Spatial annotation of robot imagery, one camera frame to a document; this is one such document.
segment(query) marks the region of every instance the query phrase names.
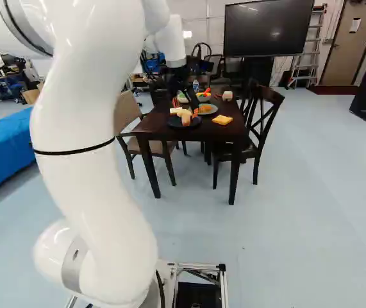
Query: wooden chair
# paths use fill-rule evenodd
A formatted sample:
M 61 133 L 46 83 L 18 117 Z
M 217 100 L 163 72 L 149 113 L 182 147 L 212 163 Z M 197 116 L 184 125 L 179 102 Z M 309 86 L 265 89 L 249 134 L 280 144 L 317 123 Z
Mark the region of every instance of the wooden chair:
M 126 156 L 127 165 L 129 167 L 130 176 L 135 179 L 135 173 L 133 168 L 133 159 L 137 155 L 141 155 L 140 147 L 138 146 L 137 138 L 130 133 L 122 133 L 122 131 L 133 122 L 135 119 L 144 118 L 144 114 L 141 113 L 137 102 L 133 96 L 133 93 L 129 90 L 123 92 L 116 104 L 114 110 L 115 127 L 114 132 L 117 140 L 123 152 Z M 129 141 L 126 143 L 124 137 L 130 137 Z M 153 156 L 164 158 L 167 170 L 169 171 L 169 176 L 171 184 L 176 186 L 176 178 L 174 176 L 174 170 L 171 164 L 171 153 L 173 149 L 178 144 L 177 141 L 149 141 L 150 150 Z
M 242 162 L 245 162 L 249 158 L 254 158 L 254 172 L 253 172 L 253 184 L 258 183 L 258 167 L 260 165 L 260 159 L 262 150 L 267 140 L 269 130 L 279 107 L 284 100 L 284 96 L 276 91 L 259 85 L 256 82 L 250 83 L 249 86 L 249 99 L 241 106 L 244 111 L 244 121 L 247 126 L 248 132 L 251 133 L 253 139 L 250 136 L 245 137 L 245 146 L 242 150 Z M 270 103 L 270 108 L 265 111 L 264 101 Z M 259 105 L 260 116 L 259 119 L 254 121 L 257 105 Z M 219 172 L 219 163 L 231 161 L 232 144 L 215 144 L 213 147 L 213 189 L 217 188 L 217 177 Z

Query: cheese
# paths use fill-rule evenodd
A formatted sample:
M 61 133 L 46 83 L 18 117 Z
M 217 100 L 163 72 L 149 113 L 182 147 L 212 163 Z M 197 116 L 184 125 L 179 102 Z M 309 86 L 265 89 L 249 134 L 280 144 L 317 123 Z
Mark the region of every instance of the cheese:
M 212 119 L 214 123 L 220 124 L 220 125 L 227 125 L 233 121 L 232 117 L 226 117 L 224 115 L 218 115 L 214 119 Z

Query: metal robot base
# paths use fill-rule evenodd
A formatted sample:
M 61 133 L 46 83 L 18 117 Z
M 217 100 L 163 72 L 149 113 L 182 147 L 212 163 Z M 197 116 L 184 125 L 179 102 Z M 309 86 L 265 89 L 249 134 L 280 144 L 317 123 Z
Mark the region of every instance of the metal robot base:
M 210 288 L 204 288 L 204 286 L 214 286 L 214 288 L 212 288 L 214 290 L 212 292 L 215 293 L 213 296 L 215 296 L 216 299 L 214 308 L 229 308 L 225 264 L 167 263 L 159 261 L 157 270 L 163 284 L 165 308 L 179 308 L 179 306 L 183 305 L 187 306 L 187 300 L 189 300 L 187 292 L 194 294 L 194 298 L 200 299 L 199 301 L 201 301 L 201 298 L 210 297 Z M 181 286 L 181 281 L 179 281 L 179 278 L 184 272 L 199 277 L 207 282 L 204 284 L 188 284 L 189 286 L 185 287 L 185 294 L 181 295 L 184 299 L 180 299 L 179 285 Z M 147 297 L 140 308 L 162 308 L 159 290 L 157 280 L 153 279 Z M 77 299 L 76 296 L 72 296 L 65 308 L 73 308 Z M 191 302 L 191 308 L 208 308 L 209 306 L 210 303 Z

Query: orange food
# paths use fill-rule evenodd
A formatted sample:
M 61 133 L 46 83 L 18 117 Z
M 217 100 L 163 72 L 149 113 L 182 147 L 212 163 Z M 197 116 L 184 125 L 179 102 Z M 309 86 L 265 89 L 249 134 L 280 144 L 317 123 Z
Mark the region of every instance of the orange food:
M 210 105 L 203 105 L 198 108 L 198 113 L 202 114 L 203 112 L 209 112 L 211 110 L 213 110 L 213 107 L 211 107 Z

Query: blue cushion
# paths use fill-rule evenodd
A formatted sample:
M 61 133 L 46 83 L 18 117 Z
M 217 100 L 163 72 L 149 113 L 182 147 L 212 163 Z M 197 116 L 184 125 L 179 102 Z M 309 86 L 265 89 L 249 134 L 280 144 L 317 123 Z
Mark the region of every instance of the blue cushion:
M 31 109 L 0 120 L 0 183 L 35 159 L 29 133 Z

